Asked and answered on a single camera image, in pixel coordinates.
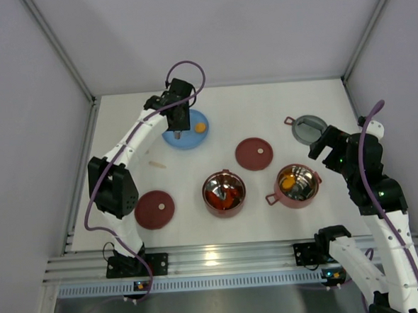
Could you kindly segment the red sausage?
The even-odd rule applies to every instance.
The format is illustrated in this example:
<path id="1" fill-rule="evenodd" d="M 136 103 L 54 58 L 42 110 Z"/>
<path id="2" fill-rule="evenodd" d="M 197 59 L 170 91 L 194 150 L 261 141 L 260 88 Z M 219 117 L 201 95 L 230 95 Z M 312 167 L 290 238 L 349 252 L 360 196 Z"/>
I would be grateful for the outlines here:
<path id="1" fill-rule="evenodd" d="M 225 210 L 225 198 L 209 190 L 205 192 L 205 197 L 207 198 L 209 205 L 215 210 Z"/>

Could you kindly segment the red orange carrot slice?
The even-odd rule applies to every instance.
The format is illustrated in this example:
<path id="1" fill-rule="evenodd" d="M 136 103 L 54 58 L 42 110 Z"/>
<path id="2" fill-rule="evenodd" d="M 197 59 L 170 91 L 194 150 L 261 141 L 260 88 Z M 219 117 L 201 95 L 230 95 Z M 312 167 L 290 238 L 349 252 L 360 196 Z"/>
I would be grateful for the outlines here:
<path id="1" fill-rule="evenodd" d="M 240 201 L 241 194 L 238 188 L 229 186 L 225 189 L 225 192 L 226 192 L 226 195 L 225 195 L 226 202 L 229 205 L 233 203 L 238 203 Z"/>

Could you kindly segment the long metal tongs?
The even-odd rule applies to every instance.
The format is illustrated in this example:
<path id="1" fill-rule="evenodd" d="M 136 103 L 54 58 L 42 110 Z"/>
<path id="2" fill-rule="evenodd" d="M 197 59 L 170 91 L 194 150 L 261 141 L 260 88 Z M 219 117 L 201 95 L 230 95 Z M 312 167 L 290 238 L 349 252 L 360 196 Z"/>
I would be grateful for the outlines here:
<path id="1" fill-rule="evenodd" d="M 179 140 L 180 138 L 181 138 L 181 133 L 182 133 L 182 131 L 175 131 L 174 132 L 174 138 L 175 139 L 177 139 L 177 140 Z"/>

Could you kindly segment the orange food slices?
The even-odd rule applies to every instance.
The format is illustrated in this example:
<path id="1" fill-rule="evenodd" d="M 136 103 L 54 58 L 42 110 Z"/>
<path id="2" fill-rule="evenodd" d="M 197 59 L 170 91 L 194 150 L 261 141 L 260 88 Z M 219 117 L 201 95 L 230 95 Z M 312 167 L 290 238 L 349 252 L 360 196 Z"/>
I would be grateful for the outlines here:
<path id="1" fill-rule="evenodd" d="M 296 184 L 295 175 L 293 173 L 285 173 L 279 183 L 282 191 L 289 191 Z"/>

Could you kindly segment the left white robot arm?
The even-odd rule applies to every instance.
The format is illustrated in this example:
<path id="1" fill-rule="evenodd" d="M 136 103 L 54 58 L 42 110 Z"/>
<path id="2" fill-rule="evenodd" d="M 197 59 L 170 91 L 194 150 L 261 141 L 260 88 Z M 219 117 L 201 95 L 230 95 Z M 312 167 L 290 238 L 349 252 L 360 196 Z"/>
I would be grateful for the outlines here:
<path id="1" fill-rule="evenodd" d="M 103 157 L 94 156 L 89 160 L 89 202 L 84 227 L 87 231 L 95 231 L 95 227 L 87 224 L 93 208 L 108 220 L 108 226 L 100 226 L 98 230 L 109 233 L 115 240 L 113 256 L 107 265 L 109 278 L 151 273 L 145 261 L 145 245 L 137 233 L 137 223 L 128 216 L 139 200 L 129 167 L 137 164 L 163 133 L 190 129 L 189 101 L 196 96 L 193 84 L 172 79 L 160 96 L 146 100 L 137 121 L 114 148 Z"/>

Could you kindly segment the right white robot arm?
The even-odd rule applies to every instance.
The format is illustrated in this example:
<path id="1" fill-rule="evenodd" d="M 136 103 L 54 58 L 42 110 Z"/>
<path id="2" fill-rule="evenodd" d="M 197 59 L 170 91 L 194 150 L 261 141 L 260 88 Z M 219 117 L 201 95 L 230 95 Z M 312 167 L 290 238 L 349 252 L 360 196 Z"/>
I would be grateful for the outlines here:
<path id="1" fill-rule="evenodd" d="M 351 201 L 371 231 L 381 267 L 361 251 L 349 230 L 333 225 L 314 240 L 321 257 L 339 263 L 365 297 L 368 313 L 418 313 L 418 254 L 400 184 L 383 173 L 383 127 L 371 123 L 353 135 L 330 125 L 310 145 L 316 159 L 326 147 L 325 167 L 343 176 Z"/>

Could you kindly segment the blue plate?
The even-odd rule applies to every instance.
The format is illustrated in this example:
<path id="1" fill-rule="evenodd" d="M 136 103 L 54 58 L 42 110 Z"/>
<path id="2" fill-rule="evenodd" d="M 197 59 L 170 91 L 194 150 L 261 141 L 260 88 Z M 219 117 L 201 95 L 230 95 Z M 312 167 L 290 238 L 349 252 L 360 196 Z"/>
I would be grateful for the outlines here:
<path id="1" fill-rule="evenodd" d="M 162 138 L 173 148 L 188 150 L 201 145 L 209 129 L 207 117 L 198 110 L 190 109 L 190 130 L 182 131 L 179 139 L 174 137 L 172 131 L 165 132 Z"/>

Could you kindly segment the red lid near plate centre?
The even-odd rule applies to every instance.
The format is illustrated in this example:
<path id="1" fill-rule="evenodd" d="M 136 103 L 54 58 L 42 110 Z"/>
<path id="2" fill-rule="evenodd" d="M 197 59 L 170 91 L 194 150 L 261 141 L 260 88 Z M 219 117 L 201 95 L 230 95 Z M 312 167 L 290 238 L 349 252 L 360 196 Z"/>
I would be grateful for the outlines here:
<path id="1" fill-rule="evenodd" d="M 273 149 L 266 140 L 249 137 L 237 145 L 235 159 L 246 170 L 262 171 L 273 161 Z"/>

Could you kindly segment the red steel bowl centre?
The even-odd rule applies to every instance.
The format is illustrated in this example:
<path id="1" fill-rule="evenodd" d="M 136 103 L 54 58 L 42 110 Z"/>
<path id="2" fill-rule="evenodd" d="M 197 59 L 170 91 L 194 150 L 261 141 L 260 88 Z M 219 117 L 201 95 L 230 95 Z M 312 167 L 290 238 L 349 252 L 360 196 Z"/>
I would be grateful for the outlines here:
<path id="1" fill-rule="evenodd" d="M 227 187 L 235 187 L 238 188 L 241 194 L 240 201 L 238 203 L 233 203 L 229 205 L 227 202 L 225 203 L 225 210 L 215 210 L 213 207 L 211 207 L 207 201 L 207 198 L 205 196 L 205 192 L 207 190 L 212 191 L 218 195 L 220 195 L 223 198 L 226 198 L 226 192 L 225 189 Z M 246 185 L 244 184 L 244 181 L 241 177 L 239 177 L 237 174 L 232 173 L 228 169 L 223 169 L 221 171 L 215 172 L 214 174 L 211 174 L 209 176 L 202 187 L 201 195 L 203 198 L 203 202 L 205 204 L 205 208 L 215 217 L 228 219 L 231 217 L 234 217 L 239 214 L 239 212 L 242 210 L 244 201 L 246 199 Z"/>

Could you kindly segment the red lid left front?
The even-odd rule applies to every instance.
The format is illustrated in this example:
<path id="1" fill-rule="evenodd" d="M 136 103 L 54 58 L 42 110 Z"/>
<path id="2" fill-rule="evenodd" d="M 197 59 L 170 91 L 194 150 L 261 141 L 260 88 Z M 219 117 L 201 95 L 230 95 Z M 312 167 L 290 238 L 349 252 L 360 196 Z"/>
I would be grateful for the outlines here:
<path id="1" fill-rule="evenodd" d="M 140 197 L 135 211 L 136 222 L 144 229 L 158 230 L 168 225 L 175 213 L 170 194 L 152 190 Z"/>

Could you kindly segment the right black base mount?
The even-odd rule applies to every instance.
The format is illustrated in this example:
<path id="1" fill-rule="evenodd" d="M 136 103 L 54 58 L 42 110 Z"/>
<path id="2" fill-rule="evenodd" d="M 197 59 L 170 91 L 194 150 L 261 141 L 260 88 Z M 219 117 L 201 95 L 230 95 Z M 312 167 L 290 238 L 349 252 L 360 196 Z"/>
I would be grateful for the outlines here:
<path id="1" fill-rule="evenodd" d="M 320 264 L 320 252 L 315 241 L 294 244 L 293 253 L 297 266 L 317 266 Z"/>

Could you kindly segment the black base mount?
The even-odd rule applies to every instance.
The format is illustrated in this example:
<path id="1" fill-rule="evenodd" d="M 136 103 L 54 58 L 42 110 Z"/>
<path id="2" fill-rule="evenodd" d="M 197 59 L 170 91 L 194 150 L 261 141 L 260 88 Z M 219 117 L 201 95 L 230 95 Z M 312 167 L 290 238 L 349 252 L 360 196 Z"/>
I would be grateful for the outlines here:
<path id="1" fill-rule="evenodd" d="M 320 252 L 315 241 L 294 244 L 293 253 L 297 266 L 317 266 L 320 264 Z"/>
<path id="2" fill-rule="evenodd" d="M 168 275 L 168 253 L 148 253 L 144 260 L 153 276 Z M 122 255 L 109 257 L 106 270 L 107 279 L 149 276 L 146 266 L 140 260 Z"/>

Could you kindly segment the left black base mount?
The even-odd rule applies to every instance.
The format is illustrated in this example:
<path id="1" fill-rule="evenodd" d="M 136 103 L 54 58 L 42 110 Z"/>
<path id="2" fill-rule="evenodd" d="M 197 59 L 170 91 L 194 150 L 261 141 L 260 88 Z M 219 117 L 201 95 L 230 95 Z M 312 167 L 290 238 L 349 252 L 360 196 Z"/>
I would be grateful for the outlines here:
<path id="1" fill-rule="evenodd" d="M 144 260 L 153 276 L 168 275 L 168 253 L 148 253 Z M 140 260 L 122 255 L 109 257 L 106 270 L 107 279 L 149 276 L 146 266 Z"/>

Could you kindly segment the aluminium front rail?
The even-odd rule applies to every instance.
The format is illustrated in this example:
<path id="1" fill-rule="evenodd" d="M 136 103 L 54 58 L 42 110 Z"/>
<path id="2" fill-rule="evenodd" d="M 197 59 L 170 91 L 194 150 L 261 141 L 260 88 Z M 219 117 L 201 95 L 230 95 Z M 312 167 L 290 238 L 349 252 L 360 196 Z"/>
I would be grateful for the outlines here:
<path id="1" fill-rule="evenodd" d="M 294 241 L 252 244 L 183 246 L 148 249 L 148 262 L 165 266 L 168 276 L 219 275 L 257 271 L 296 269 L 300 252 Z M 50 258 L 43 275 L 44 284 L 103 281 L 110 251 L 67 253 Z"/>

